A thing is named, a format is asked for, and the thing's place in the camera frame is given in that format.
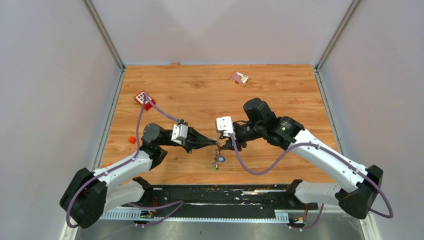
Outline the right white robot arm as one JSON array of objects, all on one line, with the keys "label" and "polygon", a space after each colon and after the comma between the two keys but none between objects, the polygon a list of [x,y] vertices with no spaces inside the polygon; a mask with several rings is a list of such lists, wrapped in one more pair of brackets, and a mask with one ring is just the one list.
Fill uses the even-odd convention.
[{"label": "right white robot arm", "polygon": [[247,121],[233,121],[229,116],[218,117],[216,131],[225,139],[222,150],[234,150],[238,159],[247,142],[264,139],[284,152],[266,170],[248,169],[252,175],[264,175],[273,169],[288,153],[293,153],[312,163],[334,179],[334,183],[313,183],[295,179],[285,195],[286,204],[298,209],[303,204],[317,203],[339,206],[345,213],[357,219],[365,219],[380,195],[384,171],[377,165],[365,166],[347,158],[314,136],[301,123],[289,116],[276,116],[269,105],[256,97],[243,105]]}]

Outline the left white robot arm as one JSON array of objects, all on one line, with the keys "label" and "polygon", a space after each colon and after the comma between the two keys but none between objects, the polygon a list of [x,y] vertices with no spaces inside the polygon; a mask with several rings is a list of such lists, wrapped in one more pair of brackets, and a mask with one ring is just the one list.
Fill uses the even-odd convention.
[{"label": "left white robot arm", "polygon": [[78,170],[59,201],[66,212],[70,228],[92,226],[104,212],[137,202],[149,206],[153,193],[149,183],[139,174],[160,165],[168,154],[163,146],[181,147],[188,154],[193,150],[219,145],[187,124],[165,129],[156,123],[145,126],[141,145],[135,153],[104,168]]}]

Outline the large perforated metal keyring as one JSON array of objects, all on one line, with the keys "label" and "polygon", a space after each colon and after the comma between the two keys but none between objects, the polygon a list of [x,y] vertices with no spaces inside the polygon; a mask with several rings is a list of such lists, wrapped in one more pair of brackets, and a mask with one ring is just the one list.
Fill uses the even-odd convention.
[{"label": "large perforated metal keyring", "polygon": [[221,145],[219,143],[216,143],[214,152],[212,154],[212,162],[214,164],[214,162],[218,161],[218,157],[221,156]]}]

